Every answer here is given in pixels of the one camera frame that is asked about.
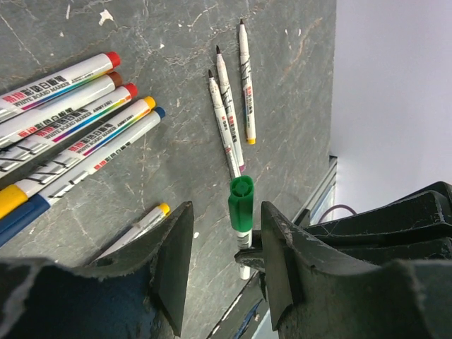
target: white scratch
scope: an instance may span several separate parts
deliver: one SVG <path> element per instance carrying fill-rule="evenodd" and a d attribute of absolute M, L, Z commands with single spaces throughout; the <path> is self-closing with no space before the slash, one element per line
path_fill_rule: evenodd
<path fill-rule="evenodd" d="M 214 9 L 214 8 L 217 7 L 217 6 L 218 6 L 218 4 L 215 4 L 215 5 L 213 5 L 213 6 L 209 7 L 209 8 L 207 8 L 207 9 L 205 9 L 204 11 L 202 11 L 201 13 L 198 14 L 198 16 L 195 18 L 194 22 L 191 23 L 191 25 L 187 25 L 187 26 L 188 26 L 188 27 L 193 27 L 194 24 L 196 23 L 196 21 L 198 21 L 198 19 L 199 19 L 204 13 L 209 12 L 209 10 Z"/>
<path fill-rule="evenodd" d="M 110 12 L 107 9 L 104 9 L 104 11 L 100 12 L 99 14 L 100 14 L 100 20 L 99 20 L 100 26 L 102 26 L 106 20 L 111 20 L 114 22 L 112 15 L 110 14 Z"/>
<path fill-rule="evenodd" d="M 11 27 L 11 25 L 8 23 L 8 21 L 6 21 L 5 18 L 1 14 L 0 14 L 0 18 L 8 26 L 8 28 L 11 30 L 11 32 L 13 32 L 14 36 L 16 37 L 17 40 L 19 40 L 20 44 L 23 46 L 25 51 L 27 51 L 33 57 L 33 60 L 35 60 L 36 63 L 41 66 L 41 63 L 39 62 L 39 60 L 36 59 L 35 55 L 25 46 L 25 44 L 22 42 L 22 40 L 19 38 L 19 36 L 16 34 L 16 32 L 14 32 L 14 29 Z"/>

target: fine-tip marker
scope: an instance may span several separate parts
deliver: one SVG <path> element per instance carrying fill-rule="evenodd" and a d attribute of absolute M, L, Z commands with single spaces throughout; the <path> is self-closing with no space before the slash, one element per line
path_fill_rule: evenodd
<path fill-rule="evenodd" d="M 232 147 L 234 142 L 232 141 L 229 124 L 227 123 L 225 106 L 223 106 L 223 102 L 221 100 L 220 89 L 218 88 L 217 82 L 215 81 L 212 71 L 210 69 L 208 73 L 209 73 L 209 90 L 210 96 L 212 97 L 213 110 L 215 112 L 215 117 L 217 119 L 218 129 L 220 130 L 221 141 L 225 149 L 226 156 L 228 158 L 228 164 L 229 162 L 232 163 L 230 165 L 230 173 L 232 178 L 234 179 L 236 172 L 234 168 L 235 167 L 237 169 L 239 168 L 239 166 L 237 165 L 237 157 L 235 156 L 234 148 Z M 228 157 L 227 153 L 228 149 L 230 150 L 232 156 Z"/>
<path fill-rule="evenodd" d="M 0 178 L 35 159 L 81 129 L 130 102 L 138 94 L 133 83 L 118 87 L 94 102 L 52 122 L 21 142 L 0 152 Z"/>
<path fill-rule="evenodd" d="M 138 239 L 146 232 L 153 229 L 160 224 L 170 213 L 170 207 L 166 203 L 161 203 L 159 206 L 150 211 L 143 219 L 134 224 L 125 235 L 120 237 L 113 245 L 111 245 L 104 253 L 102 253 L 97 259 L 104 256 L 108 256 L 110 253 L 117 251 L 118 249 L 126 246 L 129 242 Z"/>
<path fill-rule="evenodd" d="M 136 101 L 105 124 L 59 153 L 53 160 L 37 168 L 30 176 L 1 190 L 0 218 L 22 205 L 28 198 L 135 124 L 154 107 L 155 101 L 151 97 Z"/>
<path fill-rule="evenodd" d="M 113 92 L 120 85 L 122 85 L 121 76 L 117 72 L 111 72 L 5 121 L 0 125 L 0 148 L 17 143 L 68 113 Z"/>
<path fill-rule="evenodd" d="M 226 109 L 227 121 L 229 122 L 232 141 L 234 142 L 234 153 L 237 158 L 240 172 L 245 170 L 245 163 L 242 154 L 242 145 L 240 143 L 240 135 L 237 129 L 237 116 L 235 115 L 234 100 L 232 99 L 231 86 L 229 77 L 227 76 L 226 63 L 223 59 L 219 46 L 217 46 L 217 70 L 220 80 L 220 94 Z"/>
<path fill-rule="evenodd" d="M 120 63 L 121 59 L 116 52 L 101 53 L 0 95 L 0 123 L 94 80 Z"/>
<path fill-rule="evenodd" d="M 227 200 L 231 226 L 237 236 L 237 245 L 240 249 L 249 249 L 252 244 L 253 233 L 253 179 L 244 175 L 231 181 L 230 196 Z M 248 266 L 240 265 L 239 275 L 243 280 L 251 276 Z"/>
<path fill-rule="evenodd" d="M 43 212 L 60 201 L 66 193 L 87 176 L 96 173 L 118 156 L 120 152 L 157 126 L 164 116 L 164 109 L 156 107 L 150 114 L 143 117 L 106 145 L 103 145 L 88 159 L 71 168 L 67 173 L 43 188 L 41 192 L 35 194 L 27 202 L 3 217 L 0 220 L 0 246 L 3 246 Z"/>
<path fill-rule="evenodd" d="M 256 143 L 256 122 L 254 120 L 253 81 L 251 79 L 251 63 L 249 61 L 248 35 L 245 24 L 240 20 L 239 28 L 240 69 L 242 72 L 242 87 L 245 100 L 246 140 L 249 145 Z"/>

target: marker barrel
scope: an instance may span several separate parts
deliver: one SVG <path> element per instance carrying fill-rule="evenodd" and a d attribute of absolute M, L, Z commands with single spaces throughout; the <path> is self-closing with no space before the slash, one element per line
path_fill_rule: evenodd
<path fill-rule="evenodd" d="M 120 64 L 115 52 L 101 53 L 0 96 L 0 123 L 67 93 Z"/>
<path fill-rule="evenodd" d="M 74 135 L 74 133 L 124 106 L 136 94 L 135 89 L 135 85 L 132 84 L 128 84 L 126 87 L 118 87 L 113 92 L 84 106 L 84 108 L 52 122 L 49 126 L 22 140 L 17 145 L 0 152 L 0 178 Z"/>
<path fill-rule="evenodd" d="M 157 226 L 162 220 L 164 220 L 169 212 L 170 207 L 166 203 L 163 203 L 160 206 L 154 208 L 143 219 L 141 219 L 138 224 L 132 226 L 131 229 L 126 232 L 126 234 L 120 237 L 118 241 L 111 245 L 111 247 L 109 247 L 97 259 L 107 256 L 122 248 L 123 246 L 126 246 L 129 242 L 138 239 L 143 234 Z"/>
<path fill-rule="evenodd" d="M 55 182 L 41 190 L 40 195 L 53 206 L 63 196 L 72 190 L 79 182 L 88 175 L 92 175 L 104 167 L 115 158 L 120 152 L 137 141 L 141 136 L 157 126 L 161 117 L 165 116 L 165 111 L 161 107 L 156 107 L 150 114 L 143 117 L 125 132 L 121 133 L 107 145 L 101 147 L 99 152 L 94 153 L 81 164 L 70 169 L 67 173 L 59 177 Z"/>
<path fill-rule="evenodd" d="M 49 161 L 46 165 L 39 167 L 29 177 L 16 182 L 16 186 L 29 197 L 36 194 L 80 161 L 86 159 L 102 145 L 143 118 L 154 106 L 155 101 L 151 97 L 133 103 L 105 124 L 59 153 L 56 158 Z"/>
<path fill-rule="evenodd" d="M 242 176 L 231 181 L 230 197 L 227 200 L 231 226 L 237 236 L 239 249 L 248 249 L 252 245 L 254 184 L 248 176 Z M 241 279 L 249 279 L 251 270 L 241 265 Z"/>
<path fill-rule="evenodd" d="M 240 143 L 240 135 L 237 129 L 237 116 L 235 114 L 234 100 L 232 99 L 232 91 L 229 84 L 229 77 L 227 76 L 226 64 L 221 54 L 217 54 L 217 70 L 218 78 L 220 80 L 220 94 L 225 106 L 227 121 L 230 126 L 231 137 L 234 143 L 234 154 L 236 156 L 240 172 L 243 172 L 245 164 L 242 154 L 242 145 Z"/>
<path fill-rule="evenodd" d="M 231 145 L 226 146 L 225 152 L 226 152 L 226 158 L 227 158 L 227 166 L 229 167 L 231 178 L 235 179 L 235 178 L 240 177 L 240 175 L 241 175 L 240 169 L 235 161 L 235 157 L 234 157 L 234 153 L 232 152 Z"/>
<path fill-rule="evenodd" d="M 77 109 L 113 92 L 121 85 L 121 76 L 113 72 L 86 83 L 57 99 L 30 109 L 0 125 L 0 148 L 26 138 Z"/>
<path fill-rule="evenodd" d="M 143 117 L 142 120 L 107 145 L 102 146 L 99 152 L 94 153 L 81 164 L 70 169 L 66 174 L 2 218 L 0 220 L 0 246 L 27 227 L 88 175 L 98 171 L 117 154 L 151 130 L 164 116 L 165 111 L 161 107 L 156 107 L 154 112 Z"/>
<path fill-rule="evenodd" d="M 234 148 L 232 147 L 234 141 L 232 140 L 231 131 L 227 122 L 225 107 L 223 106 L 221 100 L 220 89 L 218 88 L 214 78 L 209 78 L 209 89 L 213 101 L 215 118 L 217 119 L 217 125 L 220 131 L 221 141 L 223 148 L 225 149 L 231 176 L 234 179 L 237 176 L 238 171 L 237 157 L 235 156 Z"/>
<path fill-rule="evenodd" d="M 251 79 L 251 63 L 249 61 L 248 36 L 245 25 L 239 28 L 240 69 L 242 72 L 243 96 L 246 115 L 246 139 L 248 144 L 256 143 L 256 122 L 254 119 L 253 81 Z"/>

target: gray marble surface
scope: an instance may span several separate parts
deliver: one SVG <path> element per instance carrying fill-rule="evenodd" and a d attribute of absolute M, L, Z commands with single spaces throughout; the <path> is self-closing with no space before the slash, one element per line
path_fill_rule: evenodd
<path fill-rule="evenodd" d="M 100 25 L 102 12 L 111 20 Z M 243 149 L 256 185 L 258 227 L 262 200 L 290 219 L 328 168 L 334 0 L 0 0 L 0 92 L 114 50 L 124 80 L 167 110 L 157 128 L 3 246 L 0 256 L 84 264 L 156 204 L 193 201 L 198 236 L 182 337 L 205 338 L 244 286 L 233 261 L 230 176 L 206 76 L 218 44 L 244 126 L 240 18 L 254 80 L 257 144 Z"/>

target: green marker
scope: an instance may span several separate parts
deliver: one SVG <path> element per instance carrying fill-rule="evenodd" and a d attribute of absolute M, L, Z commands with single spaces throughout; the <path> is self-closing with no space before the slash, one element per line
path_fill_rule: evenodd
<path fill-rule="evenodd" d="M 253 232 L 253 179 L 244 175 L 231 181 L 231 195 L 227 200 L 231 225 L 237 235 L 239 249 L 251 247 L 251 233 Z M 240 266 L 240 278 L 248 280 L 251 269 L 248 266 Z"/>

